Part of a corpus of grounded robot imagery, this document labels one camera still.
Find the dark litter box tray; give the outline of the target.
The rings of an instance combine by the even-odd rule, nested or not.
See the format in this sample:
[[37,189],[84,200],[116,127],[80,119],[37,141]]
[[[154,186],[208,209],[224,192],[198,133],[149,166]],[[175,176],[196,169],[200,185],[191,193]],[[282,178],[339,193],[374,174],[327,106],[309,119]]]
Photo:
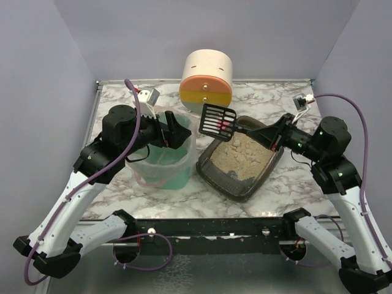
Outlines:
[[213,140],[198,158],[196,171],[218,193],[246,202],[269,178],[283,153],[235,132],[228,142]]

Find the black slotted litter scoop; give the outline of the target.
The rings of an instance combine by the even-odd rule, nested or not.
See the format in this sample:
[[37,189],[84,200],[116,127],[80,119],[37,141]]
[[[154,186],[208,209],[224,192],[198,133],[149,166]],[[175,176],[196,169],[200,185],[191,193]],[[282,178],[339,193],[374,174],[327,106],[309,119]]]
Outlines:
[[[221,130],[218,122],[226,121],[227,128]],[[235,132],[247,134],[251,128],[241,125],[238,122],[236,112],[230,108],[213,104],[204,104],[198,131],[216,140],[228,142]]]

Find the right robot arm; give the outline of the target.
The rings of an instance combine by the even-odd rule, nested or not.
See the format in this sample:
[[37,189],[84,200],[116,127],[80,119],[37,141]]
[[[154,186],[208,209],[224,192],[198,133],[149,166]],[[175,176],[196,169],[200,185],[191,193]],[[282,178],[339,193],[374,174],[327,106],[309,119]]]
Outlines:
[[287,113],[246,135],[272,151],[288,148],[314,162],[312,176],[339,213],[351,243],[335,237],[312,216],[295,220],[294,230],[332,263],[344,287],[350,293],[377,293],[391,285],[391,249],[361,192],[364,178],[344,156],[352,138],[346,123],[327,116],[310,135]]

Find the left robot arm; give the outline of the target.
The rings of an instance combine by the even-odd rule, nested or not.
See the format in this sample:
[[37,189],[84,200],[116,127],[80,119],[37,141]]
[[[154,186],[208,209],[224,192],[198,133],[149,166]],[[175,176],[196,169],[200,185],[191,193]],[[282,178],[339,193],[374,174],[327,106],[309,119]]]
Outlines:
[[44,276],[68,275],[82,256],[102,244],[135,235],[136,220],[123,209],[86,230],[76,228],[92,201],[126,165],[127,157],[149,145],[178,149],[191,136],[172,111],[165,122],[144,116],[127,105],[112,107],[102,120],[102,131],[84,147],[58,201],[43,222],[13,247]]

